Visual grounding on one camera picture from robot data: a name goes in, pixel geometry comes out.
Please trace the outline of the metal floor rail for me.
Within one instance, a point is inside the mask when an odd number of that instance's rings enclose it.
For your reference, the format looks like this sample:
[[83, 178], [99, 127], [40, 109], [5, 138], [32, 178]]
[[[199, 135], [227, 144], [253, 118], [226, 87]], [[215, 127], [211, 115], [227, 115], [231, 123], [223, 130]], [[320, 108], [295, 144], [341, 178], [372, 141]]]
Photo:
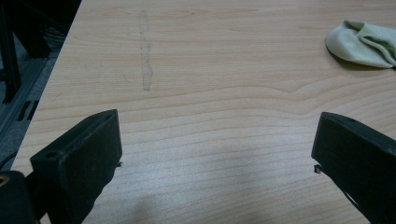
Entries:
[[33, 59], [21, 64], [21, 87], [7, 104], [2, 103], [3, 94], [0, 93], [0, 142], [6, 139], [12, 126], [18, 118], [26, 119], [29, 115], [28, 105], [24, 109], [27, 101], [36, 101], [41, 98], [44, 88], [50, 77], [54, 60]]

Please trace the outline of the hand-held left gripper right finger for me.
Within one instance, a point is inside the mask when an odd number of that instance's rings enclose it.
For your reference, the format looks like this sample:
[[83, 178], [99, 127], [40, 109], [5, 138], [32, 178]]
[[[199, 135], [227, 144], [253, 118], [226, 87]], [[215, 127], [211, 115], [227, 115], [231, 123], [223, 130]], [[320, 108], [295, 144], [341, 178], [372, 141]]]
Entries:
[[311, 157], [371, 224], [396, 224], [396, 140], [323, 112]]

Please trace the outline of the light green sock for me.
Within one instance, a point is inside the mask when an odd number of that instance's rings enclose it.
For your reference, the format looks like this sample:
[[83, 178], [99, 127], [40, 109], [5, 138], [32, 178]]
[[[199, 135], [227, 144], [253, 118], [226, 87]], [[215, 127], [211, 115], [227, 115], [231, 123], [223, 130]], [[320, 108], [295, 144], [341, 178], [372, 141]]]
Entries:
[[340, 59], [378, 68], [396, 67], [396, 29], [364, 21], [344, 21], [325, 41]]

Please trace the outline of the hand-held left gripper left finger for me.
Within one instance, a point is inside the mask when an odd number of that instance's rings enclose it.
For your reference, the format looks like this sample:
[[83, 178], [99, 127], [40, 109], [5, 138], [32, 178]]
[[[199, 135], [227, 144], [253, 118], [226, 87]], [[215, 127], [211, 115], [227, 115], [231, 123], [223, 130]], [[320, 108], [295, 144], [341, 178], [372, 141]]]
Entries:
[[118, 111], [85, 118], [31, 158], [36, 216], [47, 215], [51, 224], [81, 224], [121, 156]]

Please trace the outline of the black metal stand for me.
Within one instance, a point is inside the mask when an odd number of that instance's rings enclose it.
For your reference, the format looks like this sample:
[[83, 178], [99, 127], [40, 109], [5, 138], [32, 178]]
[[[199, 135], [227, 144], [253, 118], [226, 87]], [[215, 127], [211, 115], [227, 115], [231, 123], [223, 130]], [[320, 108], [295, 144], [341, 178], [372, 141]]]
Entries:
[[6, 86], [4, 104], [21, 87], [14, 37], [33, 58], [46, 58], [50, 46], [48, 30], [66, 37], [82, 0], [0, 0], [0, 82]]

